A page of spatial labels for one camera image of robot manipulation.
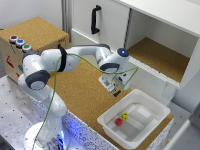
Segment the brown box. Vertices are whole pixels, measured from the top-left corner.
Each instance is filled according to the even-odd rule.
[[[63,48],[69,48],[69,35],[43,20],[40,17],[32,18],[12,27],[0,31],[0,50],[7,75],[17,82],[23,73],[22,49],[10,44],[9,38],[17,35],[32,46],[33,50],[42,52],[48,49],[56,49],[60,44]]]

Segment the cable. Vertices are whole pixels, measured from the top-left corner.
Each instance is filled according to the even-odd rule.
[[[127,83],[131,80],[131,78],[135,75],[135,73],[136,73],[137,70],[138,70],[138,67],[134,67],[134,68],[131,68],[131,69],[122,71],[122,72],[106,72],[106,71],[100,70],[99,68],[95,67],[95,66],[92,65],[88,60],[86,60],[85,58],[81,57],[80,55],[73,54],[73,53],[68,53],[68,55],[77,56],[77,57],[83,59],[84,61],[86,61],[88,64],[90,64],[90,65],[91,65],[92,67],[94,67],[95,69],[97,69],[97,70],[99,70],[99,71],[101,71],[101,72],[103,72],[103,73],[106,73],[106,74],[121,74],[121,73],[125,73],[125,72],[128,72],[128,71],[131,71],[131,70],[134,70],[134,69],[135,69],[135,72],[131,75],[131,77],[130,77],[130,78],[128,79],[128,81],[125,83],[125,85],[124,85],[124,87],[122,88],[122,90],[124,90],[124,88],[125,88],[125,86],[127,85]],[[37,133],[37,135],[36,135],[36,137],[35,137],[35,139],[34,139],[34,143],[33,143],[32,150],[34,149],[36,139],[37,139],[37,137],[38,137],[38,135],[39,135],[39,133],[40,133],[40,131],[41,131],[41,129],[42,129],[42,127],[43,127],[43,125],[44,125],[46,119],[47,119],[47,116],[48,116],[48,114],[49,114],[49,110],[50,110],[50,108],[51,108],[51,104],[52,104],[52,102],[53,102],[54,94],[55,94],[55,91],[56,91],[57,67],[58,67],[58,62],[60,61],[61,57],[62,57],[62,56],[60,56],[60,57],[58,58],[57,62],[56,62],[55,77],[54,77],[54,89],[53,89],[54,91],[53,91],[53,95],[52,95],[52,97],[51,97],[50,105],[49,105],[48,110],[47,110],[47,113],[46,113],[46,115],[45,115],[44,122],[42,123],[42,126],[40,127],[40,130],[38,131],[38,133]]]

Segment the white plastic bin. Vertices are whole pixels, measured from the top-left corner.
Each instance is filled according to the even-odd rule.
[[[127,112],[128,120],[117,126],[115,120]],[[135,89],[103,113],[97,121],[105,133],[126,149],[137,148],[170,113],[170,109]]]

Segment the black door handle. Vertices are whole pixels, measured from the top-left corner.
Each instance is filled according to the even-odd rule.
[[[101,7],[98,5],[96,5],[96,8],[92,10],[92,24],[91,24],[92,34],[96,34],[100,31],[98,28],[96,28],[96,12],[98,10],[101,10]]]

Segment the white robotic arm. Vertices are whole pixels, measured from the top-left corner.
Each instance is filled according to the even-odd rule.
[[[56,62],[60,56],[62,58],[58,62],[57,71],[72,71],[79,62],[77,55],[93,55],[100,70],[112,73],[125,71],[125,65],[129,61],[129,54],[126,50],[118,49],[116,52],[111,53],[109,46],[105,44],[76,46],[68,50],[64,50],[63,48],[45,50],[41,55],[36,51],[30,51],[25,53],[23,57],[24,73],[18,80],[20,88],[33,99],[42,101],[48,108],[53,95],[53,89],[46,85],[50,78],[49,72],[55,70]],[[125,87],[124,85],[129,78],[130,75],[128,73],[116,75],[104,73],[99,78],[99,81],[109,92],[114,93],[117,89],[117,84],[123,87],[124,90],[127,89],[129,84]],[[48,149],[47,143],[56,138],[62,131],[61,117],[66,111],[67,107],[65,103],[55,93],[49,115],[37,138],[36,144],[40,148]]]

